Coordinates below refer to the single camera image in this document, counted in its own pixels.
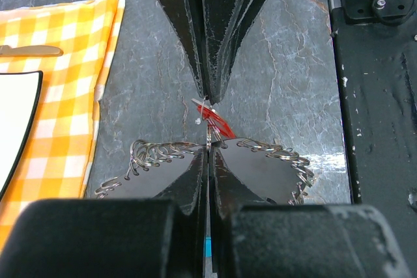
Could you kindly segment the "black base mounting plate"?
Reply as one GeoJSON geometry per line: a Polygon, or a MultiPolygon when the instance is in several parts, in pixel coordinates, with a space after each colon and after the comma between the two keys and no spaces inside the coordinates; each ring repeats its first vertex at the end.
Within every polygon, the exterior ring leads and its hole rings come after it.
{"type": "Polygon", "coordinates": [[[352,199],[416,215],[416,0],[328,0],[352,199]]]}

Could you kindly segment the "orange white checkered cloth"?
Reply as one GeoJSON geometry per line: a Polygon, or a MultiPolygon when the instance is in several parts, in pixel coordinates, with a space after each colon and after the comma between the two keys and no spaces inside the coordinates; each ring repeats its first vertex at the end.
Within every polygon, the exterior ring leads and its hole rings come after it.
{"type": "Polygon", "coordinates": [[[104,95],[124,0],[87,0],[1,13],[1,43],[49,45],[59,57],[3,57],[3,73],[43,73],[35,120],[1,201],[1,242],[32,202],[81,198],[93,164],[104,95]]]}

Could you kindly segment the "gold knife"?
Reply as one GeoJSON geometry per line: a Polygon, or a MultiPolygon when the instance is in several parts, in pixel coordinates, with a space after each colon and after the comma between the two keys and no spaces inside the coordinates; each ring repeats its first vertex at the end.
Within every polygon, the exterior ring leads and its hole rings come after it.
{"type": "Polygon", "coordinates": [[[21,46],[12,48],[9,45],[1,46],[1,57],[60,57],[61,48],[48,45],[21,46]]]}

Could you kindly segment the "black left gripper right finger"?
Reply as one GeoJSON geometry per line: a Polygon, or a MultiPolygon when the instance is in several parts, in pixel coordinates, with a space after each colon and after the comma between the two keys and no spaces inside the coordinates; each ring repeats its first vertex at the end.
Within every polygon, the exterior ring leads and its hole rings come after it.
{"type": "Polygon", "coordinates": [[[238,178],[244,169],[226,155],[230,148],[210,152],[209,198],[212,266],[218,277],[272,277],[266,247],[272,206],[238,178]]]}

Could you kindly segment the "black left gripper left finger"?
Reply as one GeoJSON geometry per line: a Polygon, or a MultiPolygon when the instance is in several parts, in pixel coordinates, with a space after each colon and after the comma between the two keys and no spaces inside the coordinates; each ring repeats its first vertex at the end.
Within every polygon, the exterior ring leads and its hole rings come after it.
{"type": "Polygon", "coordinates": [[[178,177],[156,194],[174,205],[165,277],[204,277],[207,215],[207,152],[195,147],[174,170],[178,177]]]}

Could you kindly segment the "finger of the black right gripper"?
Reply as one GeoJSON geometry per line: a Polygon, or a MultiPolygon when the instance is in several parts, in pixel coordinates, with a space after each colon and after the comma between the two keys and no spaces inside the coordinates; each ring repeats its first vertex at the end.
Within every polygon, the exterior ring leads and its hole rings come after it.
{"type": "Polygon", "coordinates": [[[237,51],[266,0],[202,0],[205,39],[203,94],[222,101],[237,51]]]}
{"type": "Polygon", "coordinates": [[[184,48],[197,92],[205,94],[203,81],[203,54],[201,33],[203,31],[203,9],[201,0],[159,0],[170,24],[184,48]]]}

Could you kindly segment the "white square plate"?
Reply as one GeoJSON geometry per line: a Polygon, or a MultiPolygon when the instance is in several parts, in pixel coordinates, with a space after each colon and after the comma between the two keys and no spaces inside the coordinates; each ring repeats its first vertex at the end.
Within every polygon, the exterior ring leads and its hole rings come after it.
{"type": "Polygon", "coordinates": [[[43,72],[1,74],[1,196],[6,193],[35,119],[43,72]]]}

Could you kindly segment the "metal key organizer blue handle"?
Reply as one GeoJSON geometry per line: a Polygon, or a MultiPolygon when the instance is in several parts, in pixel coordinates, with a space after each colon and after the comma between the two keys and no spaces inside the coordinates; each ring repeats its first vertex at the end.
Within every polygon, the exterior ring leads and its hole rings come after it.
{"type": "Polygon", "coordinates": [[[156,199],[156,194],[178,177],[174,170],[183,165],[180,160],[195,147],[207,152],[207,190],[210,152],[214,148],[230,148],[226,155],[234,157],[232,170],[238,169],[238,160],[243,161],[249,168],[238,174],[238,178],[268,204],[304,202],[304,189],[313,178],[309,160],[291,148],[248,138],[226,139],[210,145],[185,141],[150,143],[138,139],[130,146],[127,172],[103,181],[94,195],[99,199],[156,199]]]}

